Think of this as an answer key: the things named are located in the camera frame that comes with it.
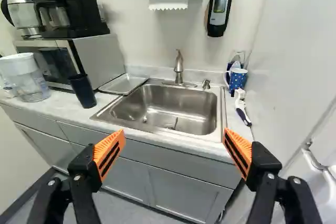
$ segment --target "baking sheet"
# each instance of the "baking sheet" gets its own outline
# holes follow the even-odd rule
[[[129,73],[125,73],[104,84],[98,90],[105,93],[128,95],[147,80],[148,78],[146,77],[132,76]]]

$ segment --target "cabinet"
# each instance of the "cabinet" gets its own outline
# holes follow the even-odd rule
[[[84,146],[71,143],[76,153]],[[197,223],[214,223],[232,190],[118,157],[103,187]]]
[[[68,123],[57,123],[70,142],[80,145],[97,144],[108,136]],[[228,188],[235,188],[240,181],[240,173],[234,165],[131,139],[126,139],[120,156]]]
[[[49,165],[67,172],[68,164],[76,156],[68,141],[18,123],[14,124]]]
[[[156,167],[148,167],[152,205],[198,223],[214,223],[232,190]]]
[[[84,146],[74,143],[71,146],[76,154],[84,149]],[[148,205],[146,176],[146,167],[143,164],[118,157],[105,178],[103,187]]]
[[[17,109],[4,104],[1,104],[1,107],[9,118],[16,123],[47,133],[48,135],[67,139],[55,120],[45,118],[28,110]]]
[[[87,144],[108,136],[23,109],[5,111],[48,164],[65,173]],[[189,221],[214,224],[239,179],[231,164],[127,139],[103,187]]]

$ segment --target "polka dot mug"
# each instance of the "polka dot mug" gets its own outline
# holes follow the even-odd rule
[[[231,68],[230,71],[224,73],[224,82],[230,93],[235,90],[242,88],[244,89],[247,80],[247,70],[242,68]],[[226,80],[226,73],[229,74],[230,79]]]

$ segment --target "white countertop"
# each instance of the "white countertop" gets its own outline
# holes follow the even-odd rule
[[[224,91],[224,93],[226,97],[226,106],[224,106],[223,101],[223,125],[227,122],[227,126],[230,129],[246,139],[253,141],[250,128],[243,123],[235,111],[234,98],[229,96],[228,91]],[[0,103],[19,109],[30,110],[50,119],[108,134],[123,128],[125,136],[133,140],[163,146],[173,150],[191,153],[232,164],[234,163],[223,144],[220,143],[220,139],[218,140],[218,143],[203,141],[196,138],[190,138],[190,140],[180,140],[177,138],[125,128],[115,124],[91,120],[89,118],[92,115],[119,97],[118,95],[100,92],[97,92],[95,96],[97,99],[97,106],[90,109],[83,109],[74,94],[55,90],[51,90],[50,98],[36,103],[22,102],[19,98],[0,98]]]

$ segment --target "black tumbler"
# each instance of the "black tumbler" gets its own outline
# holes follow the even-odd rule
[[[68,80],[84,109],[97,105],[97,100],[87,74],[80,73],[69,77]]]

